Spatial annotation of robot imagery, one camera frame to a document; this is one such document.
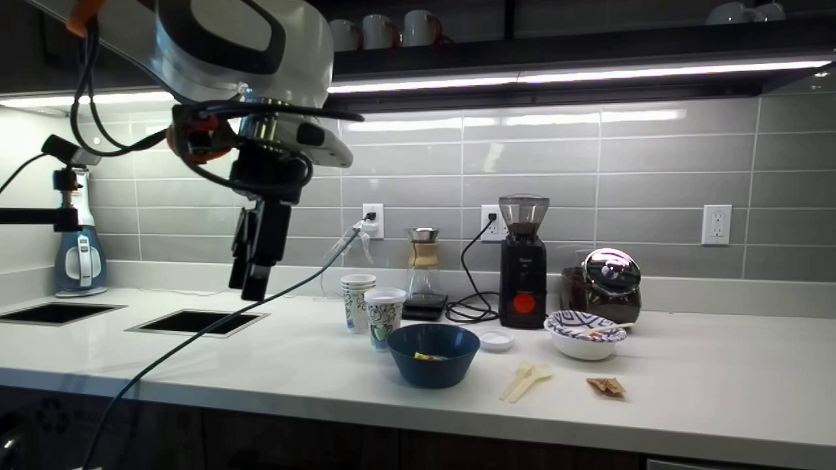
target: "black coffee grinder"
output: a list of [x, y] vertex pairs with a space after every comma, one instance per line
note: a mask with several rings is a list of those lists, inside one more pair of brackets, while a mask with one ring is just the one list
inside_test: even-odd
[[508, 224], [502, 242], [499, 324], [510, 328], [543, 328], [547, 320], [547, 245], [538, 228], [548, 198], [502, 195]]

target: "red light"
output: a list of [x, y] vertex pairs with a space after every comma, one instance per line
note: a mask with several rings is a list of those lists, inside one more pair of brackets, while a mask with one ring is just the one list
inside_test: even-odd
[[518, 292], [513, 301], [516, 314], [534, 314], [538, 309], [538, 301], [531, 292]]

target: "black cable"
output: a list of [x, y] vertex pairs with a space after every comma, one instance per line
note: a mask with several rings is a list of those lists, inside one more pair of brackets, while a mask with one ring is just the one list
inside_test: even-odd
[[495, 223], [496, 223], [496, 220], [489, 220], [487, 228], [480, 228], [480, 230], [476, 233], [476, 237], [472, 237], [472, 240], [462, 249], [462, 253], [459, 253], [459, 263], [462, 263], [466, 277], [469, 277], [469, 281], [471, 281], [471, 287], [472, 287], [472, 296], [466, 296], [466, 298], [459, 298], [459, 301], [454, 301], [454, 303], [448, 306], [444, 317], [448, 317], [449, 320], [454, 320], [454, 324], [480, 324], [480, 320], [495, 320], [495, 318], [499, 318], [499, 311], [495, 311], [495, 306], [487, 301], [487, 296], [496, 296], [496, 292], [480, 292], [479, 284], [476, 284], [476, 280], [472, 280], [472, 273], [471, 273], [471, 267], [469, 267], [469, 250], [480, 240], [480, 236], [487, 236], [487, 233], [492, 230]]
[[0, 185], [0, 193], [22, 174], [30, 165], [35, 165], [35, 162], [43, 160], [43, 157], [47, 157], [47, 153], [37, 153], [37, 157], [22, 162], [22, 165], [9, 174], [9, 179]]
[[[94, 62], [98, 62], [98, 57], [99, 57], [99, 25], [98, 25], [98, 20], [92, 20], [90, 28], [87, 28], [84, 57], [82, 57], [82, 75], [78, 75], [78, 87], [75, 87], [75, 93], [73, 93], [73, 105], [70, 105], [70, 130], [73, 130], [73, 139], [78, 142], [78, 146], [82, 146], [84, 151], [90, 151], [90, 153], [98, 153], [98, 157], [126, 157], [126, 153], [132, 153], [132, 151], [143, 151], [143, 149], [156, 146], [156, 144], [167, 136], [167, 130], [156, 130], [156, 134], [152, 134], [152, 136], [146, 136], [146, 139], [138, 139], [138, 142], [132, 144], [132, 146], [118, 144], [118, 142], [107, 134], [107, 127], [104, 127], [104, 123], [101, 123], [101, 117], [99, 117], [98, 101], [94, 101], [94, 84], [92, 84], [92, 80], [94, 80]], [[94, 149], [94, 146], [84, 139], [84, 134], [82, 134], [82, 127], [78, 127], [78, 106], [82, 106], [82, 97], [84, 97], [84, 93], [90, 93], [87, 99], [90, 99], [90, 105], [92, 105], [92, 115], [94, 115], [98, 127], [101, 130], [101, 136], [104, 136], [112, 146], [118, 146], [115, 151]]]
[[354, 230], [354, 236], [337, 249], [337, 253], [335, 253], [322, 270], [317, 270], [310, 277], [307, 277], [307, 280], [300, 280], [300, 281], [296, 281], [296, 284], [291, 284], [291, 287], [286, 287], [286, 289], [280, 289], [280, 292], [275, 292], [275, 296], [270, 296], [270, 298], [263, 298], [263, 301], [258, 301], [258, 303], [250, 303], [250, 306], [245, 306], [245, 309], [240, 309], [240, 311], [232, 311], [231, 317], [223, 317], [223, 318], [206, 324], [201, 332], [192, 335], [185, 341], [176, 345], [173, 350], [167, 350], [165, 356], [160, 356], [154, 362], [150, 362], [143, 370], [138, 370], [138, 373], [107, 401], [107, 408], [104, 408], [104, 413], [101, 413], [101, 417], [99, 417], [98, 434], [94, 434], [94, 439], [92, 439], [92, 443], [90, 443], [90, 448], [87, 448], [87, 458], [84, 458], [82, 470], [90, 470], [90, 467], [92, 467], [92, 463], [94, 463], [94, 458], [98, 458], [98, 446], [99, 446], [99, 441], [101, 441], [104, 425], [107, 425], [111, 413], [115, 409], [115, 404], [118, 404], [118, 401], [128, 394], [128, 390], [135, 386], [150, 370], [154, 370], [160, 362], [165, 362], [167, 357], [173, 357], [176, 352], [180, 352], [184, 347], [188, 347], [192, 341], [196, 341], [199, 337], [203, 337], [206, 332], [220, 328], [220, 327], [231, 324], [232, 318], [239, 318], [239, 317], [244, 317], [244, 314], [249, 314], [249, 311], [253, 311], [253, 309], [258, 309], [258, 306], [267, 306], [267, 303], [273, 303], [273, 301], [278, 301], [278, 298], [282, 298], [282, 296], [288, 296], [288, 292], [292, 292], [292, 289], [314, 281], [317, 277], [322, 277], [322, 273], [350, 249], [350, 242], [354, 242], [359, 236], [361, 236], [361, 230]]

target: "electrical outlet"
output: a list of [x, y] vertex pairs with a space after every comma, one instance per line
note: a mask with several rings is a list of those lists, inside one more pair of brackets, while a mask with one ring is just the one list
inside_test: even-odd
[[480, 216], [479, 216], [479, 230], [489, 224], [489, 216], [496, 215], [495, 224], [489, 233], [480, 236], [480, 240], [505, 240], [508, 237], [508, 224], [499, 215], [499, 204], [480, 204]]
[[367, 223], [367, 233], [372, 236], [372, 237], [384, 237], [388, 236], [388, 215], [384, 215], [384, 204], [363, 204], [363, 220], [368, 216], [368, 215], [373, 215], [373, 223]]
[[732, 204], [704, 206], [704, 245], [732, 245]]

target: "sink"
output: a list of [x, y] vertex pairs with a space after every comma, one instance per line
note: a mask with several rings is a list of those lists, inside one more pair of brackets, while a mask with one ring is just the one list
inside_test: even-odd
[[[206, 328], [211, 320], [223, 318], [227, 314], [211, 314], [211, 311], [177, 311], [169, 317], [162, 317], [152, 324], [143, 327], [134, 327], [134, 332], [201, 332]], [[261, 317], [236, 317], [232, 320], [223, 324], [220, 328], [211, 328], [206, 335], [231, 335], [236, 328], [240, 328], [244, 324], [261, 318]]]
[[47, 303], [35, 306], [26, 311], [14, 311], [0, 317], [0, 320], [15, 320], [15, 324], [70, 324], [87, 317], [98, 317], [104, 311], [115, 311], [121, 306], [87, 306], [87, 303]]

